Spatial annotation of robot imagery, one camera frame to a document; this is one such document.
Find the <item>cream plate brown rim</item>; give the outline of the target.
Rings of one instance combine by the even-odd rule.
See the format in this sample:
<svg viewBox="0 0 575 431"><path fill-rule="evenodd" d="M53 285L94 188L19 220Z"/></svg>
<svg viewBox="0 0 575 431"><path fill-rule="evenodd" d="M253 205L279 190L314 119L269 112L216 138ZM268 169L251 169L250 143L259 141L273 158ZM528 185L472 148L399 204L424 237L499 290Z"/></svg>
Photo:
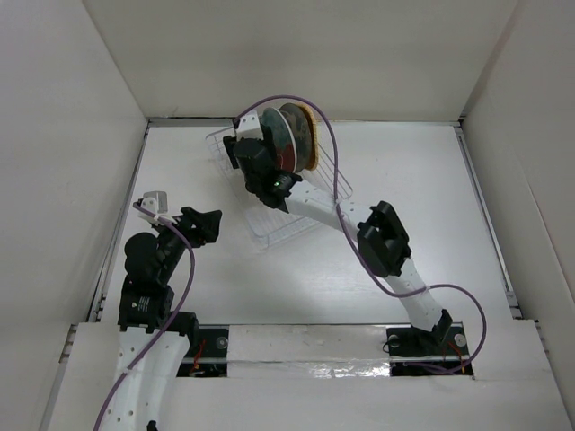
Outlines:
<svg viewBox="0 0 575 431"><path fill-rule="evenodd" d="M282 120L275 108L266 108L261 114L261 124L270 130L271 140L279 148L282 138Z"/></svg>

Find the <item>orange woven square plate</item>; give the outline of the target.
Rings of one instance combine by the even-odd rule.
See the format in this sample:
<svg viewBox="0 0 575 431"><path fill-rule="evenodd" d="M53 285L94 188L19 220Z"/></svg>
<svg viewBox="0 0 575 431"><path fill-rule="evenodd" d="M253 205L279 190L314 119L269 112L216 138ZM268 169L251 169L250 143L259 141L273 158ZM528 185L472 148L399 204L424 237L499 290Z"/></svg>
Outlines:
<svg viewBox="0 0 575 431"><path fill-rule="evenodd" d="M308 171L314 171L319 163L317 121L313 110L307 104L298 103L297 107L305 116L305 121L307 124L304 149L300 150L299 153L304 156L305 169Z"/></svg>

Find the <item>grey plate deer pattern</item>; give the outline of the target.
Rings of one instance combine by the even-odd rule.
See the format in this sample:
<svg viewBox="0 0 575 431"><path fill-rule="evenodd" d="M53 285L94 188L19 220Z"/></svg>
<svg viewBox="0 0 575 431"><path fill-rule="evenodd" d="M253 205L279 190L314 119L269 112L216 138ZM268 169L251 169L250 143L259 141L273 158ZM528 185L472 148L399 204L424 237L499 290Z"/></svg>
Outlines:
<svg viewBox="0 0 575 431"><path fill-rule="evenodd" d="M287 120L289 127L293 133L295 143L296 143L296 172L301 172L305 170L304 156L299 153L300 150L304 149L305 144L305 132L307 131L307 124L305 121L305 116L302 111L297 107L297 103L288 102L283 104L279 111Z"/></svg>

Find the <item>red teal patterned plate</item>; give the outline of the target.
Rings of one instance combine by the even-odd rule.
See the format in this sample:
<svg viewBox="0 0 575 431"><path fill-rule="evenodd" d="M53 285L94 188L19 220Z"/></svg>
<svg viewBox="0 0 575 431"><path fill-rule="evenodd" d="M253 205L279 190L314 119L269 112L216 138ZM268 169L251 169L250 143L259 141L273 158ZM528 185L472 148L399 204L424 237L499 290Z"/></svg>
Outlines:
<svg viewBox="0 0 575 431"><path fill-rule="evenodd" d="M282 113L276 108L272 110L275 112L272 121L272 137L279 168L283 171L295 172L297 155L293 133Z"/></svg>

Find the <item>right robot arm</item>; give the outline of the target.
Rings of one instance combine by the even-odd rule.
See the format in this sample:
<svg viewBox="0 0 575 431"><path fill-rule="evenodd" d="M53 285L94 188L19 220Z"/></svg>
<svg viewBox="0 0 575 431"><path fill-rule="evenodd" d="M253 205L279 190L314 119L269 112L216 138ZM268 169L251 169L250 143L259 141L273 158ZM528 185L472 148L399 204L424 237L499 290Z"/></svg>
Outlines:
<svg viewBox="0 0 575 431"><path fill-rule="evenodd" d="M435 356L448 342L453 320L431 295L411 258L409 235L393 206L385 201L365 207L338 200L297 172L291 160L305 169L318 157L314 136L304 138L238 137L223 139L232 166L242 171L244 184L266 207L305 216L341 231L359 262L391 297L399 299L410 325L393 336L389 347L398 356Z"/></svg>

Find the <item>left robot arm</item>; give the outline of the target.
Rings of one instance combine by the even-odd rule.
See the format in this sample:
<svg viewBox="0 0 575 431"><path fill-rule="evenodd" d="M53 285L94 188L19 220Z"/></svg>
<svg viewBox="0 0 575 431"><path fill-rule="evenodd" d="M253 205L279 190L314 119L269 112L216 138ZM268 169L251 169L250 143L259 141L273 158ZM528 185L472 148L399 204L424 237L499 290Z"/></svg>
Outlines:
<svg viewBox="0 0 575 431"><path fill-rule="evenodd" d="M183 207L159 214L148 198L133 207L152 232L132 235L124 246L126 276L119 302L119 351L115 382L93 425L96 430L157 430L181 361L199 346L195 313L182 310L169 285L182 255L213 243L222 213Z"/></svg>

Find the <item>metal rail front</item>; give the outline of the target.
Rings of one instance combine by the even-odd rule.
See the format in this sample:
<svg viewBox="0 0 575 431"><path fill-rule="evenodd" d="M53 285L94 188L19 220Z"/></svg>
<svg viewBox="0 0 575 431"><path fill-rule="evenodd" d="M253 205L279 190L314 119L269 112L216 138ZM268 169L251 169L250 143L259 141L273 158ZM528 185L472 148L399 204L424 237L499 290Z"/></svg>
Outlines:
<svg viewBox="0 0 575 431"><path fill-rule="evenodd" d="M473 375L461 324L436 345L407 324L203 326L180 377L384 378Z"/></svg>

